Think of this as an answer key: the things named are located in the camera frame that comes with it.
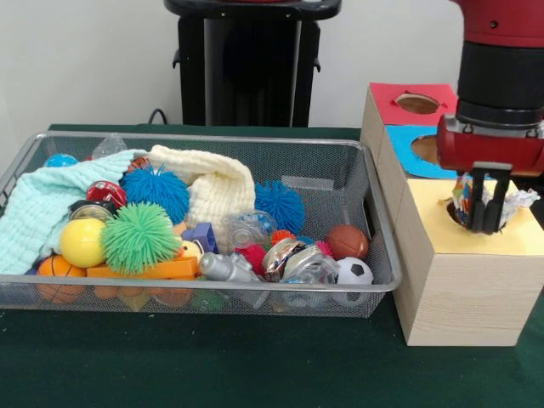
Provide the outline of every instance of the purple toy block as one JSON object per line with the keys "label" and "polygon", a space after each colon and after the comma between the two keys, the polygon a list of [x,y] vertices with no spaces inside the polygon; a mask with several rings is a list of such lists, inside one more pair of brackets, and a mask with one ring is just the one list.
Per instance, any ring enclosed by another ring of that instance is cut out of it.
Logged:
{"label": "purple toy block", "polygon": [[215,241],[215,235],[210,223],[197,224],[195,229],[187,229],[181,236],[184,241],[198,241],[204,252],[219,253],[218,244]]}

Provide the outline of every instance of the black robot stand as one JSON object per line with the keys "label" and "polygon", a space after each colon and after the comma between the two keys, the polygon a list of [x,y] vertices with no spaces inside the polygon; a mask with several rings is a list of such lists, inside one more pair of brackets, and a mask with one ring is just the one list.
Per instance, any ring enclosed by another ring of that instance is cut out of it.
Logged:
{"label": "black robot stand", "polygon": [[307,127],[320,69],[317,20],[342,0],[238,3],[164,0],[179,15],[184,123]]}

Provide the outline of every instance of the yellow box top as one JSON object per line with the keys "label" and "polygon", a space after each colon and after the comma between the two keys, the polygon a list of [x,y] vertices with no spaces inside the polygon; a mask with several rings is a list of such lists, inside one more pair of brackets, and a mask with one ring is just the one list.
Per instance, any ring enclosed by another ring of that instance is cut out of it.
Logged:
{"label": "yellow box top", "polygon": [[[489,191],[494,181],[486,181]],[[517,189],[510,184],[508,193]],[[544,256],[544,230],[529,208],[521,208],[506,227],[494,235],[474,234],[451,219],[443,200],[452,196],[453,180],[409,179],[417,211],[436,253]]]}

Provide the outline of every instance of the light blue towel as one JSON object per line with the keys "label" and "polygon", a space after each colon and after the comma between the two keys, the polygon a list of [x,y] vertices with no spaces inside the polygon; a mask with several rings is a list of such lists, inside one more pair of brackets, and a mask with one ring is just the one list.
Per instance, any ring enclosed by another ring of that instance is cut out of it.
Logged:
{"label": "light blue towel", "polygon": [[42,167],[23,174],[0,218],[0,275],[23,275],[39,257],[60,253],[60,233],[70,217],[68,207],[85,199],[96,181],[117,183],[135,156],[125,150],[72,167]]}

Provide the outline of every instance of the black cable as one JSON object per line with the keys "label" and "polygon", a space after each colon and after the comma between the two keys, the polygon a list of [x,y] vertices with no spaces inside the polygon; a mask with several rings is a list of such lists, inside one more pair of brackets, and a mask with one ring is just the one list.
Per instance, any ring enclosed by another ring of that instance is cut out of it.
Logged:
{"label": "black cable", "polygon": [[161,118],[162,118],[162,123],[164,123],[165,125],[168,124],[168,119],[167,119],[167,116],[164,114],[164,112],[162,111],[162,109],[160,108],[156,108],[155,110],[153,110],[153,112],[151,113],[151,116],[150,116],[150,120],[147,121],[149,124],[153,123],[153,121],[155,120],[155,116],[156,114],[159,114],[161,115]]}

